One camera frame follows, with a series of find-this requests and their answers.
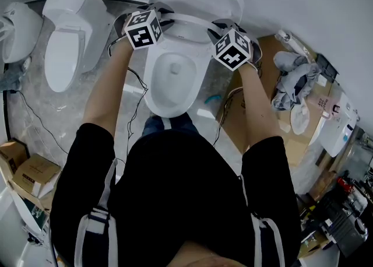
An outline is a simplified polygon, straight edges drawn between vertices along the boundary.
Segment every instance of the blue object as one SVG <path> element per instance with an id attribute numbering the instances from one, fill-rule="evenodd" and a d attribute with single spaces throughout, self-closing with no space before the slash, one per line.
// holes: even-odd
<path id="1" fill-rule="evenodd" d="M 183 113 L 179 117 L 170 118 L 171 129 L 177 129 L 181 131 L 189 131 L 198 134 L 197 128 L 193 125 L 193 122 L 187 113 Z M 144 126 L 144 130 L 141 134 L 141 138 L 148 134 L 155 132 L 164 131 L 164 124 L 162 118 L 157 115 L 149 117 Z"/>
<path id="2" fill-rule="evenodd" d="M 209 103 L 211 100 L 221 99 L 221 95 L 213 95 L 206 99 L 205 104 Z"/>

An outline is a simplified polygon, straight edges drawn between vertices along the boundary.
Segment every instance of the red object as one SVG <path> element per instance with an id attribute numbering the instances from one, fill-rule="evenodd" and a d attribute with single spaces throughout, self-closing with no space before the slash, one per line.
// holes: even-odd
<path id="1" fill-rule="evenodd" d="M 341 177 L 338 177 L 338 179 L 337 179 L 337 183 L 338 183 L 338 184 L 343 188 L 344 191 L 346 191 L 346 192 L 349 193 L 349 194 L 352 192 L 352 190 L 353 190 L 353 188 L 354 188 L 353 185 L 347 184 L 347 183 L 345 182 L 345 180 L 342 179 Z"/>

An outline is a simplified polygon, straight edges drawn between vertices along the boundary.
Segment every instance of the jeans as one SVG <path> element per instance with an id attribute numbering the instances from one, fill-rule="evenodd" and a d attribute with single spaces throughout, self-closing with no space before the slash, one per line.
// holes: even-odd
<path id="1" fill-rule="evenodd" d="M 187 113 L 183 113 L 183 115 L 180 115 L 179 117 L 170 118 L 170 123 L 172 129 L 191 131 L 196 134 L 199 133 L 197 128 L 193 125 L 193 122 Z M 164 125 L 162 118 L 157 115 L 154 115 L 146 120 L 141 137 L 163 130 Z"/>

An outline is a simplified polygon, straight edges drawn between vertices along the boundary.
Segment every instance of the black shirt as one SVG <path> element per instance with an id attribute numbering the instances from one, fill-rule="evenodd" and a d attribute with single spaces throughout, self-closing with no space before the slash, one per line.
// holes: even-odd
<path id="1" fill-rule="evenodd" d="M 70 265 L 80 219 L 98 204 L 114 157 L 108 131 L 80 127 L 51 212 L 52 241 Z M 300 222 L 282 138 L 253 145 L 242 157 L 242 175 L 248 207 L 241 180 L 202 136 L 169 129 L 139 139 L 117 185 L 113 179 L 108 201 L 117 223 L 119 266 L 166 266 L 186 240 L 252 266 L 251 212 L 277 224 L 291 265 Z"/>

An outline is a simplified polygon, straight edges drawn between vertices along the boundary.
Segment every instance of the glove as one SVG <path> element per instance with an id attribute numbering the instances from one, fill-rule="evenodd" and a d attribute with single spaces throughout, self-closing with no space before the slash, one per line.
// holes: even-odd
<path id="1" fill-rule="evenodd" d="M 212 23 L 215 24 L 220 29 L 222 29 L 221 36 L 211 29 L 207 30 L 207 34 L 209 35 L 210 40 L 214 45 L 223 36 L 225 36 L 231 29 L 236 30 L 243 37 L 244 36 L 248 37 L 246 31 L 242 27 L 240 27 L 238 24 L 236 24 L 234 21 L 232 21 L 231 19 L 226 19 L 226 18 L 217 19 L 217 20 L 214 20 Z M 249 61 L 255 64 L 262 58 L 262 50 L 256 38 L 249 38 L 249 39 L 250 39 L 250 44 L 252 45 L 252 48 L 253 48 L 253 56 L 252 56 L 252 59 L 250 59 Z"/>
<path id="2" fill-rule="evenodd" d="M 121 36 L 124 36 L 125 35 L 124 27 L 126 25 L 125 22 L 127 21 L 128 16 L 130 16 L 134 12 L 140 12 L 141 13 L 141 12 L 145 12 L 145 11 L 149 11 L 149 10 L 155 10 L 156 11 L 158 20 L 160 21 L 159 24 L 160 24 L 160 27 L 162 29 L 162 32 L 168 30 L 174 24 L 173 20 L 161 21 L 162 14 L 174 13 L 172 8 L 169 7 L 168 5 L 166 5 L 165 3 L 156 2 L 156 3 L 148 3 L 148 4 L 145 4 L 145 5 L 141 5 L 141 6 L 138 6 L 137 8 L 125 9 L 122 12 L 122 14 L 114 22 L 114 27 L 115 27 L 116 22 L 118 21 L 117 24 L 121 25 Z"/>

